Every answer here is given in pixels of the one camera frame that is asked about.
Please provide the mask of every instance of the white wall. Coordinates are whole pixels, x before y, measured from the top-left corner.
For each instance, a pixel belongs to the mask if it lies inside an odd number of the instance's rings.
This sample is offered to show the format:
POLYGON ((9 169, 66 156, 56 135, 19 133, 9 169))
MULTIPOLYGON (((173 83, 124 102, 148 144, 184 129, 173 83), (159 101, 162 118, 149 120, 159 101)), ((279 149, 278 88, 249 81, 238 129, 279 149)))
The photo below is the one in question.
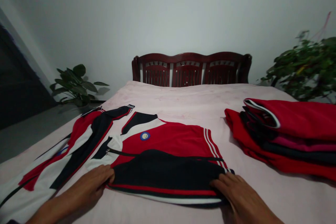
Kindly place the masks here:
MULTIPOLYGON (((300 30, 310 29, 314 34, 329 11, 333 13, 327 36, 336 35, 336 0, 10 2, 49 65, 40 66, 48 79, 57 74, 56 68, 83 63, 89 80, 111 85, 99 99, 110 98, 132 79, 131 60, 135 55, 250 53, 249 81, 256 83, 276 56, 297 44, 294 37, 300 30)), ((1 8, 10 15, 8 7, 1 8)), ((25 38, 27 35, 18 33, 26 44, 33 43, 25 38)))

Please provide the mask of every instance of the circular badge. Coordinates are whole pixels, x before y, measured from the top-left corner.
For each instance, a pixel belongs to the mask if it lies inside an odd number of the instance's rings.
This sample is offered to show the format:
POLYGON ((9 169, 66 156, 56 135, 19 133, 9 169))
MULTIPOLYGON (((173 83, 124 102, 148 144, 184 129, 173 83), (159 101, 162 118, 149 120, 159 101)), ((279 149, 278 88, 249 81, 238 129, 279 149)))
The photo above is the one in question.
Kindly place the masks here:
POLYGON ((140 139, 142 140, 142 141, 146 141, 146 140, 148 140, 148 138, 150 138, 151 136, 150 136, 150 134, 148 133, 148 132, 142 132, 141 134, 140 134, 140 139))

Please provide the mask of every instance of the wooden headboard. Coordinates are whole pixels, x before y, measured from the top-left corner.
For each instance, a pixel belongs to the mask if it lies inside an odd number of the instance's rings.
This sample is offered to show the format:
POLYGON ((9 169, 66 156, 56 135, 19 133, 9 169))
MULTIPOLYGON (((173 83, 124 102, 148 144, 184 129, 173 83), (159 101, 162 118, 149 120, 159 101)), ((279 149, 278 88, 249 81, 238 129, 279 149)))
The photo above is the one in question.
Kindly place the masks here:
POLYGON ((250 54, 217 52, 211 55, 185 52, 174 56, 151 53, 132 61, 133 80, 156 86, 170 86, 170 69, 173 65, 171 86, 183 87, 201 84, 248 83, 252 63, 250 54))

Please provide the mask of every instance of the pink bed sheet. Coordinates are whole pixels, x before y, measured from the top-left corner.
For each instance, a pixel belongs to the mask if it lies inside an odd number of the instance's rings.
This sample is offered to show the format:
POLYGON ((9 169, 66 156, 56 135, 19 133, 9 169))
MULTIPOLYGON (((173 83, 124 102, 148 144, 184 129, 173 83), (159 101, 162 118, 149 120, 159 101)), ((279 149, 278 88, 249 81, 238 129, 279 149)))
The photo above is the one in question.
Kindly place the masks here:
MULTIPOLYGON (((243 154, 232 138, 223 119, 224 110, 241 111, 244 98, 294 101, 273 87, 249 84, 199 85, 191 87, 156 87, 128 82, 103 104, 105 110, 123 105, 135 105, 133 111, 158 114, 160 119, 211 130, 212 138, 227 165, 241 175, 285 223, 333 223, 336 219, 336 189, 330 181, 298 174, 283 174, 268 165, 243 154)), ((118 133, 128 117, 116 121, 118 133)), ((71 132, 76 119, 57 129, 20 155, 0 165, 0 183, 5 183, 71 132)), ((61 194, 87 172, 83 166, 60 190, 61 194)), ((195 209, 156 202, 141 197, 105 190, 97 205, 74 223, 223 223, 221 209, 195 209)))

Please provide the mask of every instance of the potted plant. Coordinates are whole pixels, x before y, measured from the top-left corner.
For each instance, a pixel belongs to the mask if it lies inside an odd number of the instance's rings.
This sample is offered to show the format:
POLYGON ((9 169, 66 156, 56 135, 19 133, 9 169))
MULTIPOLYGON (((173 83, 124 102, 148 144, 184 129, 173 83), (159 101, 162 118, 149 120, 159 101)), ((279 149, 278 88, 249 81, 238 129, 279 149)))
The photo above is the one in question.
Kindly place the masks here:
POLYGON ((62 98, 59 102, 62 104, 73 102, 78 109, 85 113, 90 111, 89 103, 91 100, 96 98, 87 93, 87 90, 98 93, 97 86, 108 86, 103 82, 88 82, 84 81, 82 77, 86 73, 86 68, 83 64, 75 66, 72 70, 67 68, 65 71, 57 68, 57 71, 60 73, 61 79, 55 79, 54 84, 50 85, 52 90, 52 96, 64 93, 67 97, 62 98))
POLYGON ((299 46, 274 59, 261 81, 277 82, 283 90, 299 101, 326 98, 336 91, 336 37, 320 42, 302 40, 299 46))

